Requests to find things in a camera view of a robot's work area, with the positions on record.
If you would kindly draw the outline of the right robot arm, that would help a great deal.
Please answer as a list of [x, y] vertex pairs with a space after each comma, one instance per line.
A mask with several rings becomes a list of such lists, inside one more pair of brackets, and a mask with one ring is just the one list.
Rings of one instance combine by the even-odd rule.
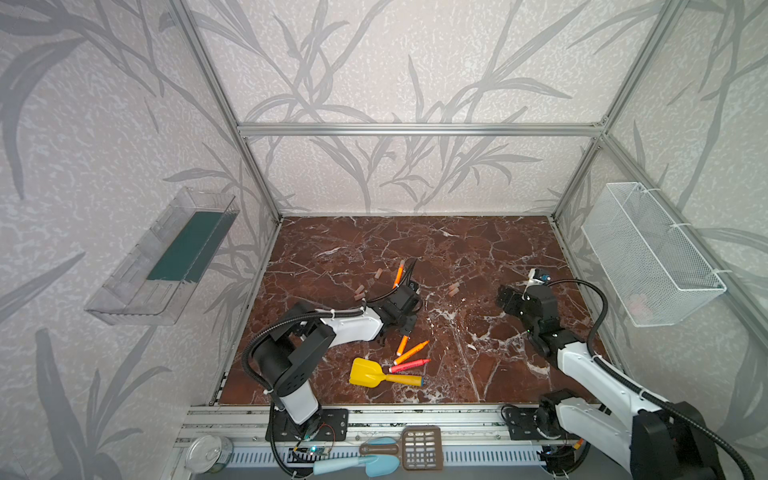
[[722, 479], [720, 453], [734, 461], [743, 478], [754, 478], [744, 457], [707, 427], [693, 405], [653, 393], [595, 351], [594, 339], [608, 313], [606, 299], [588, 337], [581, 339], [561, 325], [552, 287], [550, 282], [522, 290], [502, 285], [495, 303], [522, 322], [538, 355], [601, 405], [595, 408], [568, 389], [544, 395], [537, 415], [542, 433], [574, 434], [635, 479]]

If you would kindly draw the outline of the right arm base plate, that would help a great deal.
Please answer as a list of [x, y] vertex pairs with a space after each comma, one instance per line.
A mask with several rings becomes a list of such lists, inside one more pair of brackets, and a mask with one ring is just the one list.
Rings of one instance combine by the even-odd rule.
[[535, 406], [504, 404], [501, 407], [500, 415], [511, 440], [554, 441], [564, 439], [564, 433], [561, 430], [541, 430], [537, 423], [537, 412], [538, 408]]

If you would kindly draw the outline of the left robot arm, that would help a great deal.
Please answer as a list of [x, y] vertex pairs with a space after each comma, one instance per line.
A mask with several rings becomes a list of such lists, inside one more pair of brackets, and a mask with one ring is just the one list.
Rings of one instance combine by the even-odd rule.
[[322, 407], [310, 379], [326, 353], [349, 343], [383, 343], [394, 331], [410, 332], [421, 304], [413, 280], [354, 309], [324, 310], [299, 301], [248, 343], [242, 369], [291, 426], [312, 425], [320, 420]]

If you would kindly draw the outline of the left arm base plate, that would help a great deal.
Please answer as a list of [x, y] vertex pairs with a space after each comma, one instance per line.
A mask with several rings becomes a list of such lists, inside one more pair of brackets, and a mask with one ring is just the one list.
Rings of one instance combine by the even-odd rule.
[[268, 441], [344, 441], [349, 424], [349, 410], [323, 408], [303, 423], [296, 423], [286, 411], [273, 409], [265, 437]]

